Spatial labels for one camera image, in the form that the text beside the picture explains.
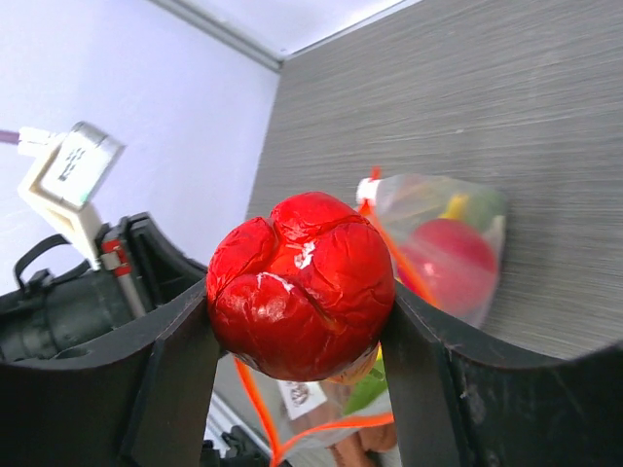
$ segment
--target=white panel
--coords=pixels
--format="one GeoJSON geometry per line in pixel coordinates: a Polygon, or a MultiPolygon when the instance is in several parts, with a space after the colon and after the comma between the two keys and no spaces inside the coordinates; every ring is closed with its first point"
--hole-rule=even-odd
{"type": "MultiPolygon", "coordinates": [[[[147,1],[3,4],[0,128],[66,131],[92,122],[128,145],[95,197],[107,222],[151,211],[206,263],[244,218],[278,76],[147,1]]],[[[53,233],[18,197],[32,159],[0,145],[0,293],[53,233]]],[[[57,248],[35,269],[80,257],[57,248]]]]}
{"type": "Polygon", "coordinates": [[[401,0],[181,0],[218,16],[279,55],[290,55],[401,0]]]}

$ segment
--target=red component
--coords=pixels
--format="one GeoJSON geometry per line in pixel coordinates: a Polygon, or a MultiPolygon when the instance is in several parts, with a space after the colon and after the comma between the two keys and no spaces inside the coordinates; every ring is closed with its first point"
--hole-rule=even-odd
{"type": "Polygon", "coordinates": [[[126,254],[126,250],[124,250],[124,247],[119,239],[115,238],[114,240],[103,242],[101,244],[101,249],[104,253],[114,253],[117,255],[117,258],[119,258],[119,265],[113,269],[113,273],[117,277],[131,272],[132,268],[129,264],[128,255],[126,254]]]}
{"type": "Polygon", "coordinates": [[[391,310],[391,260],[362,216],[305,193],[234,229],[207,273],[221,344],[270,377],[331,377],[376,345],[391,310]]]}
{"type": "MultiPolygon", "coordinates": [[[[439,306],[453,316],[465,316],[485,305],[495,290],[495,252],[478,231],[461,221],[428,221],[413,232],[401,251],[439,306]]],[[[398,276],[419,295],[401,270],[398,276]]]]}

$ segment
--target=gray table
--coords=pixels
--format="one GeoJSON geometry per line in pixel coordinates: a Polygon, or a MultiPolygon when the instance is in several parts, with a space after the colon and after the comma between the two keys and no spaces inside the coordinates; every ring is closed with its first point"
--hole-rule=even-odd
{"type": "Polygon", "coordinates": [[[622,152],[620,0],[423,0],[285,64],[249,216],[374,164],[495,186],[486,330],[570,357],[623,337],[622,152]]]}

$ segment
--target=black device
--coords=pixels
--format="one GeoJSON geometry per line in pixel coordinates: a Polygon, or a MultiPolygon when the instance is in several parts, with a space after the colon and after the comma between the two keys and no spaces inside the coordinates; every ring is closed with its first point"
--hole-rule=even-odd
{"type": "MultiPolygon", "coordinates": [[[[227,459],[202,439],[222,355],[205,312],[205,267],[141,214],[102,229],[111,268],[20,278],[63,243],[51,237],[25,255],[18,290],[0,299],[0,465],[266,464],[239,433],[225,434],[227,459]],[[137,298],[148,310],[138,319],[137,298]]],[[[382,345],[407,467],[623,465],[623,342],[560,361],[398,286],[382,345]]]]}

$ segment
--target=clear plastic bag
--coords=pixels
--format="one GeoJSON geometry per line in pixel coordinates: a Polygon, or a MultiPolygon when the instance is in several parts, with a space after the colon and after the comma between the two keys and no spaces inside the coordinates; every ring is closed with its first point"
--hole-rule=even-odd
{"type": "Polygon", "coordinates": [[[357,201],[384,237],[398,280],[442,311],[480,326],[499,278],[504,196],[444,176],[379,175],[375,170],[361,181],[357,201]]]}
{"type": "Polygon", "coordinates": [[[362,428],[393,423],[379,346],[331,381],[277,381],[238,360],[237,368],[266,431],[273,467],[301,449],[328,448],[362,428]],[[337,382],[361,372],[365,376],[357,376],[354,384],[337,382]],[[275,400],[275,394],[279,394],[279,402],[267,404],[275,400]]]}

